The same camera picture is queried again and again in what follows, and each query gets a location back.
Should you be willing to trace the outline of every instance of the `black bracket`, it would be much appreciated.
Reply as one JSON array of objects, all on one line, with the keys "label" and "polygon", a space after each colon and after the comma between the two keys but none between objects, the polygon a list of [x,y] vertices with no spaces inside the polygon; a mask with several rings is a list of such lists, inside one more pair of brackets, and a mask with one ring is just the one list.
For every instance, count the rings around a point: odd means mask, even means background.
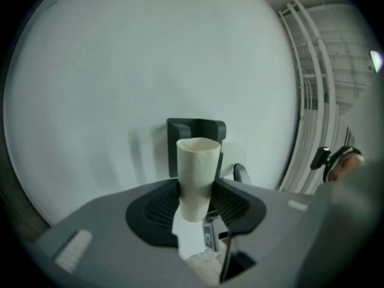
[{"label": "black bracket", "polygon": [[[168,167],[169,176],[178,176],[178,161],[176,142],[179,139],[190,139],[192,137],[206,137],[222,144],[226,138],[227,127],[223,121],[212,121],[209,119],[196,118],[169,118],[167,119],[168,135]],[[216,177],[220,175],[223,153],[220,153]]]}]

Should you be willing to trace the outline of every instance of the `white cup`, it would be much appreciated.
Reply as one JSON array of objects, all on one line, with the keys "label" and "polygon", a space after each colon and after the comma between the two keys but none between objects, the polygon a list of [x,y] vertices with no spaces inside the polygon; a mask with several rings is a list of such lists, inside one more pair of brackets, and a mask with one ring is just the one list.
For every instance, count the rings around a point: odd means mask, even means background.
[{"label": "white cup", "polygon": [[204,137],[181,139],[176,145],[180,212],[187,221],[198,222],[209,208],[221,145]]}]

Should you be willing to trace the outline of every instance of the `paper cup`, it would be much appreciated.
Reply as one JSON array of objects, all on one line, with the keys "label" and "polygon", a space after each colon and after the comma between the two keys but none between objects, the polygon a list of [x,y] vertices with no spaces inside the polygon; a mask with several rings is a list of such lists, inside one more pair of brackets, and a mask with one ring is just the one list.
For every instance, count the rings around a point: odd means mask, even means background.
[{"label": "paper cup", "polygon": [[221,145],[194,137],[177,143],[180,212],[189,222],[203,220],[209,208]]}]

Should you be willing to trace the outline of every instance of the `cylindrical object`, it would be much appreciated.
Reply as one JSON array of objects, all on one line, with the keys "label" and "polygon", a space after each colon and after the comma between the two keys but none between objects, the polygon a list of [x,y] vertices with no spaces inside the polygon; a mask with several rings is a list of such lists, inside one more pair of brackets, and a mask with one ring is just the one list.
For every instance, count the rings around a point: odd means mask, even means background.
[{"label": "cylindrical object", "polygon": [[177,141],[180,212],[189,222],[203,220],[211,198],[221,145],[194,137]]}]

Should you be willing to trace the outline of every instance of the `light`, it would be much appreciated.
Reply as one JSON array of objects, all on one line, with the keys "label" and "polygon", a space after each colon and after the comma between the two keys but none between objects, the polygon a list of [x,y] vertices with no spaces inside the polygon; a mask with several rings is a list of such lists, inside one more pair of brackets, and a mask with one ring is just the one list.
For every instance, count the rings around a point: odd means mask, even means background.
[{"label": "light", "polygon": [[383,58],[377,51],[373,51],[373,50],[370,51],[370,55],[372,58],[374,70],[375,72],[378,73],[380,68],[383,65]]}]

